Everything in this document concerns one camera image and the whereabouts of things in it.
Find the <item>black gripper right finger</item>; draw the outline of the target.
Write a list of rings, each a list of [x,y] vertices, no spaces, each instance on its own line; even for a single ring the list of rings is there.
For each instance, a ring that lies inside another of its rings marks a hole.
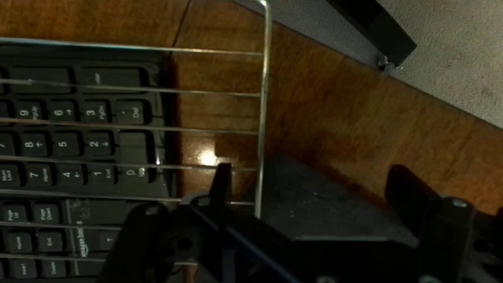
[[[419,283],[462,283],[473,208],[440,196],[404,164],[393,164],[385,199],[418,238]]]

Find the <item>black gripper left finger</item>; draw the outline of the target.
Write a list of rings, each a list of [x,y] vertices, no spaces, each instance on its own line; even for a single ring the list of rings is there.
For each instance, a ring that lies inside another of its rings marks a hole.
[[[176,262],[194,260],[229,283],[221,234],[231,164],[218,163],[207,194],[169,210],[160,202],[128,212],[99,273],[99,283],[165,283]]]

